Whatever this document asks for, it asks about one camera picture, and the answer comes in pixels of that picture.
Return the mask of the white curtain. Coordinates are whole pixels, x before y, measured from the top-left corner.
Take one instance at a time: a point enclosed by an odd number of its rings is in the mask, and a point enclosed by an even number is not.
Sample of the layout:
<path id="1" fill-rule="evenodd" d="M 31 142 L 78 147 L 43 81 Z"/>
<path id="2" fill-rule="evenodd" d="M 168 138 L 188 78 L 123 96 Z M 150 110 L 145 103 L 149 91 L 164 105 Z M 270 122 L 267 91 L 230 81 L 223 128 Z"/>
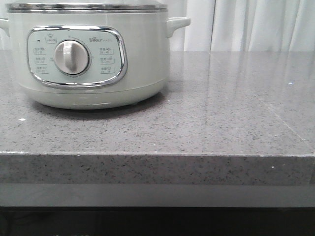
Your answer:
<path id="1" fill-rule="evenodd" d="M 312 0 L 169 0 L 166 10 L 8 12 L 0 3 L 0 47 L 25 49 L 35 32 L 55 47 L 75 30 L 88 46 L 111 43 L 127 53 L 166 51 L 312 52 Z"/>

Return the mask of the glass pot lid steel rim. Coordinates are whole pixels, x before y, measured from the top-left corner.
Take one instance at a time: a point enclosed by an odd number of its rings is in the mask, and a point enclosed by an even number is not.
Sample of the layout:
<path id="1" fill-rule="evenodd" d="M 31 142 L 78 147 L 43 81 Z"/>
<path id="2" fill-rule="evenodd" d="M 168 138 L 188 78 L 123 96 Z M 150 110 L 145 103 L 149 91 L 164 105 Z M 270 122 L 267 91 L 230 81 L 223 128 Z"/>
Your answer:
<path id="1" fill-rule="evenodd" d="M 146 11 L 166 10 L 157 0 L 16 0 L 7 3 L 8 12 L 27 11 Z"/>

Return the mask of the pale green electric cooking pot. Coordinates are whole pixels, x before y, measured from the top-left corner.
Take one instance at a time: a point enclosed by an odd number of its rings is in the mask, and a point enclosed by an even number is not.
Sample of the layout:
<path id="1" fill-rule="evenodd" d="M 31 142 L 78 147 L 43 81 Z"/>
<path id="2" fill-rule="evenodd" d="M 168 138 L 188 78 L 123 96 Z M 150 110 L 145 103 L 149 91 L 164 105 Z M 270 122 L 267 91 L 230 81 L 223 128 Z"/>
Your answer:
<path id="1" fill-rule="evenodd" d="M 92 10 L 8 6 L 16 81 L 41 104 L 104 109 L 145 100 L 170 74 L 169 39 L 190 24 L 165 8 Z"/>

